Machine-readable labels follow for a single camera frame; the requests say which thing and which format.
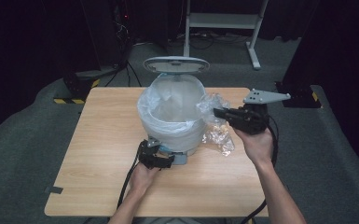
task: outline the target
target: white metal stand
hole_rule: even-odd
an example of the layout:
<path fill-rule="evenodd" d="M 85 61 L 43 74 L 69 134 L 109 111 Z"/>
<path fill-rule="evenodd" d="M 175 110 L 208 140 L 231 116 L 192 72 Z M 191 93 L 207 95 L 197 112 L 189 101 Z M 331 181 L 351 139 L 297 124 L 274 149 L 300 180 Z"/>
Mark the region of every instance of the white metal stand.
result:
<path fill-rule="evenodd" d="M 190 1 L 191 0 L 187 0 L 184 56 L 188 57 L 190 55 L 190 27 L 248 29 L 254 31 L 251 42 L 246 42 L 246 48 L 248 49 L 254 69 L 259 70 L 261 68 L 260 62 L 255 54 L 255 41 L 257 40 L 258 32 L 260 30 L 261 22 L 263 21 L 264 13 L 269 0 L 263 0 L 260 11 L 257 15 L 191 13 Z"/>

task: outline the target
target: trash can lid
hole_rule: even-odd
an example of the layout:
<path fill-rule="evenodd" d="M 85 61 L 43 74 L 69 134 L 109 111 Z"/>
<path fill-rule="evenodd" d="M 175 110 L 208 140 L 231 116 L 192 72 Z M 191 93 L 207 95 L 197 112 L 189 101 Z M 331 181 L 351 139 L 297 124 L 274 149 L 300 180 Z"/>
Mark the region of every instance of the trash can lid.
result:
<path fill-rule="evenodd" d="M 168 56 L 149 58 L 144 61 L 144 68 L 154 73 L 181 75 L 206 71 L 209 63 L 198 58 Z"/>

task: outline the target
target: gray floor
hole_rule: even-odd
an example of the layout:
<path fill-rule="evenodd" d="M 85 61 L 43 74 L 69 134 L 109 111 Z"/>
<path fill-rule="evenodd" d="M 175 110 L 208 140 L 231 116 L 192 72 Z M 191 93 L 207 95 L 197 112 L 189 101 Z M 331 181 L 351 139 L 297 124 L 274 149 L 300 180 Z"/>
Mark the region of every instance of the gray floor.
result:
<path fill-rule="evenodd" d="M 205 87 L 247 87 L 275 91 L 299 41 L 258 40 L 255 50 L 262 65 L 255 71 L 243 43 L 214 43 L 208 49 L 191 49 L 190 56 L 211 64 L 197 78 Z M 208 43 L 193 44 L 201 48 Z M 182 55 L 181 47 L 163 50 L 153 44 L 134 46 L 130 64 L 147 87 L 158 74 L 147 72 L 142 62 L 150 57 Z M 130 69 L 130 86 L 138 86 Z M 103 77 L 100 86 L 111 77 Z M 128 86 L 124 69 L 108 86 Z M 309 223 L 359 223 L 359 159 L 351 149 L 332 113 L 324 90 L 312 86 L 323 108 L 286 108 L 269 105 L 280 130 L 276 166 L 282 181 Z M 82 111 L 83 105 L 56 105 L 52 99 L 67 92 L 62 80 L 41 90 L 35 102 L 12 115 L 0 126 L 0 223 L 83 223 L 86 217 L 47 217 L 48 194 Z M 241 218 L 137 219 L 137 223 L 240 223 Z M 90 223 L 105 223 L 96 217 Z M 258 218 L 257 223 L 268 223 Z"/>

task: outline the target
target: wooden table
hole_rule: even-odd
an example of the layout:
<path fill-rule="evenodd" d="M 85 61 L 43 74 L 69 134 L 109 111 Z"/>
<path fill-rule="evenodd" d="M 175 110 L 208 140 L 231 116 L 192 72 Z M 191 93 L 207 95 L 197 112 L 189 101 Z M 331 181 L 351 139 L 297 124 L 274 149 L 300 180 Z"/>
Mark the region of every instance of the wooden table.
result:
<path fill-rule="evenodd" d="M 91 90 L 45 208 L 48 216 L 110 217 L 147 134 L 136 103 L 145 88 Z M 231 107 L 242 105 L 246 88 L 206 88 Z M 236 149 L 227 157 L 202 144 L 186 165 L 159 172 L 138 217 L 244 217 L 264 200 L 254 165 L 230 128 Z M 259 216 L 266 217 L 267 209 Z"/>

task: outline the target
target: person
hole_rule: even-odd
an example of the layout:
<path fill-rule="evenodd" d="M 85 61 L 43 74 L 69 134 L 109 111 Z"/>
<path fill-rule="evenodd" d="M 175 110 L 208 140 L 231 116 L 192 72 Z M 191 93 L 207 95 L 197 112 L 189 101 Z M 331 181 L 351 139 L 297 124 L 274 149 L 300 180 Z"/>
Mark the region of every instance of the person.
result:
<path fill-rule="evenodd" d="M 269 220 L 272 224 L 306 223 L 295 201 L 283 186 L 271 162 L 272 134 L 266 129 L 263 133 L 250 135 L 234 129 L 243 142 L 246 155 L 255 165 L 261 187 L 269 208 Z M 110 218 L 109 224 L 128 224 L 132 222 L 136 210 L 147 189 L 152 185 L 159 168 L 147 169 L 138 163 L 131 176 L 131 189 L 122 205 Z"/>

